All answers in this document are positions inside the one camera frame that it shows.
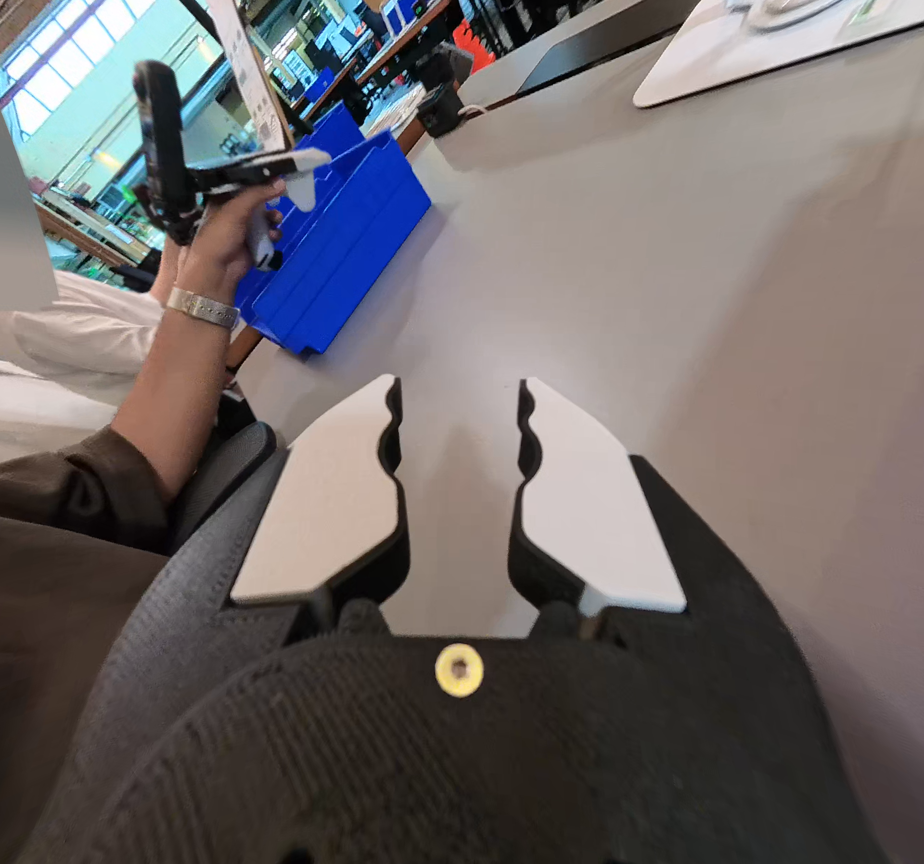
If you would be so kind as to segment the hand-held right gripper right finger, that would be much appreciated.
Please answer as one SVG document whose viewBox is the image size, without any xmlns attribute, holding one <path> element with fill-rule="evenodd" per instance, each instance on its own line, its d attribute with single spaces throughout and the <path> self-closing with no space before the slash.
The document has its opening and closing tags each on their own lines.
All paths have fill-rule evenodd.
<svg viewBox="0 0 924 864">
<path fill-rule="evenodd" d="M 507 574 L 532 607 L 681 616 L 687 595 L 626 446 L 534 376 L 518 386 Z"/>
</svg>

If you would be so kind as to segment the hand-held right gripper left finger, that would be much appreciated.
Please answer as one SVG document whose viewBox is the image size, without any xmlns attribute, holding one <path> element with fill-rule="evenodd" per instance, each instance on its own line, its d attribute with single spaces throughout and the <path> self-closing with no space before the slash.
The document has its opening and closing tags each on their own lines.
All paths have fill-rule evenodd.
<svg viewBox="0 0 924 864">
<path fill-rule="evenodd" d="M 307 605 L 335 619 L 354 599 L 381 605 L 410 572 L 401 463 L 402 385 L 386 373 L 315 419 L 287 448 L 230 602 Z"/>
</svg>

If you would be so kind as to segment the person's left forearm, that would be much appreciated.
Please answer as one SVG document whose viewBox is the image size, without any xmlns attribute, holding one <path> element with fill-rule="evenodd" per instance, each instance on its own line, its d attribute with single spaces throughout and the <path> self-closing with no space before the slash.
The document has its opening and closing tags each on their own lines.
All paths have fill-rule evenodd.
<svg viewBox="0 0 924 864">
<path fill-rule="evenodd" d="M 111 423 L 146 459 L 168 503 L 195 472 L 213 430 L 229 344 L 224 327 L 168 309 Z"/>
</svg>

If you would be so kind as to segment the wood-edged background desk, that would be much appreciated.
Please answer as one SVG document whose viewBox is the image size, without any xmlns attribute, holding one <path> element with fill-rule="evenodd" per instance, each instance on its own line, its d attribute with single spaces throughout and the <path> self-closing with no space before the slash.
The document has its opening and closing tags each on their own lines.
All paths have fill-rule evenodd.
<svg viewBox="0 0 924 864">
<path fill-rule="evenodd" d="M 343 101 L 360 107 L 362 123 L 368 116 L 368 93 L 409 72 L 440 43 L 454 41 L 457 26 L 467 28 L 471 38 L 486 46 L 492 58 L 507 53 L 499 27 L 483 0 L 414 0 L 413 13 L 399 34 L 389 38 L 362 71 L 355 72 L 356 59 L 351 57 L 330 86 L 308 106 L 304 118 L 314 122 L 328 107 Z"/>
</svg>

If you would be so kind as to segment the person's left hand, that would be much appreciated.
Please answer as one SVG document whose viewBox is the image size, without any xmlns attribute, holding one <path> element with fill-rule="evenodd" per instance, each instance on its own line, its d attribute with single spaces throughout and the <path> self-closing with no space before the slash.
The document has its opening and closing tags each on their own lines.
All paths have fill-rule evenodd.
<svg viewBox="0 0 924 864">
<path fill-rule="evenodd" d="M 237 286 L 251 267 L 248 231 L 255 215 L 261 216 L 272 242 L 282 236 L 279 226 L 283 215 L 268 204 L 279 200 L 284 190 L 283 179 L 277 177 L 242 189 L 232 197 L 212 201 L 179 263 L 175 286 L 232 305 Z"/>
</svg>

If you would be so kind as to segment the blue bin with tag label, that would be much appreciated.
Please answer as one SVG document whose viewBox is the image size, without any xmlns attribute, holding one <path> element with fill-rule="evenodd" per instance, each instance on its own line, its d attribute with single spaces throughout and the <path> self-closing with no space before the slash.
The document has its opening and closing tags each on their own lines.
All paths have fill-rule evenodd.
<svg viewBox="0 0 924 864">
<path fill-rule="evenodd" d="M 311 134 L 295 144 L 295 151 L 318 150 L 339 157 L 363 144 L 365 137 L 343 102 L 330 108 L 316 123 Z"/>
</svg>

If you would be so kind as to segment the printed paper sheet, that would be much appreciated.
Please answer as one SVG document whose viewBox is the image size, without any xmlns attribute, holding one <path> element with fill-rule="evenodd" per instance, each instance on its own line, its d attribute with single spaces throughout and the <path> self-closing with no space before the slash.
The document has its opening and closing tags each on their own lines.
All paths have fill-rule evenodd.
<svg viewBox="0 0 924 864">
<path fill-rule="evenodd" d="M 427 91 L 419 83 L 395 91 L 394 96 L 389 96 L 385 105 L 361 127 L 364 137 L 370 139 L 383 132 L 400 132 L 408 122 L 416 118 L 426 95 Z"/>
</svg>

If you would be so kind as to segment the black battery charger case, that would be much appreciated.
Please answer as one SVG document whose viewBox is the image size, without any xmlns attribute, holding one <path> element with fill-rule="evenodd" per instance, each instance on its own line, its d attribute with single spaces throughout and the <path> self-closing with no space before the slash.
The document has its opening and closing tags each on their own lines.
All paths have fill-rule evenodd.
<svg viewBox="0 0 924 864">
<path fill-rule="evenodd" d="M 446 52 L 434 50 L 415 68 L 424 89 L 417 119 L 433 140 L 441 139 L 464 122 L 451 58 Z"/>
</svg>

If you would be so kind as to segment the silver wristwatch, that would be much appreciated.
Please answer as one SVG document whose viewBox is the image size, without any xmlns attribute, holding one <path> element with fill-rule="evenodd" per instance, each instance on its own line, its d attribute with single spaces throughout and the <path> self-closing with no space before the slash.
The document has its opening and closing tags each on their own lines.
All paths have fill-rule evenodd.
<svg viewBox="0 0 924 864">
<path fill-rule="evenodd" d="M 173 287 L 168 296 L 167 309 L 181 312 L 192 319 L 227 331 L 235 329 L 239 318 L 239 309 L 177 286 Z"/>
</svg>

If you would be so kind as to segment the orange traffic cone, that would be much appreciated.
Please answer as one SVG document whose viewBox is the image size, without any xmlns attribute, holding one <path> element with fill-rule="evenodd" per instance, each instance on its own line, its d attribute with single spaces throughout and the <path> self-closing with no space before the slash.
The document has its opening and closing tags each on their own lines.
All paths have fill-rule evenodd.
<svg viewBox="0 0 924 864">
<path fill-rule="evenodd" d="M 456 48 L 472 56 L 470 74 L 474 75 L 496 61 L 495 53 L 486 47 L 467 19 L 464 18 L 456 26 L 452 39 Z"/>
</svg>

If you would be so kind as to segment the wooden document stand white base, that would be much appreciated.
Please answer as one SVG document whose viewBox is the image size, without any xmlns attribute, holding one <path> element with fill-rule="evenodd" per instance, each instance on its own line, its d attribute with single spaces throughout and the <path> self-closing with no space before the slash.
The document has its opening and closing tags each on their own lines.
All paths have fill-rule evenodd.
<svg viewBox="0 0 924 864">
<path fill-rule="evenodd" d="M 639 35 L 679 24 L 654 42 L 664 49 L 633 94 L 648 110 L 921 29 L 922 20 L 923 0 L 606 0 L 560 36 L 542 37 L 530 72 L 557 43 L 598 24 Z"/>
</svg>

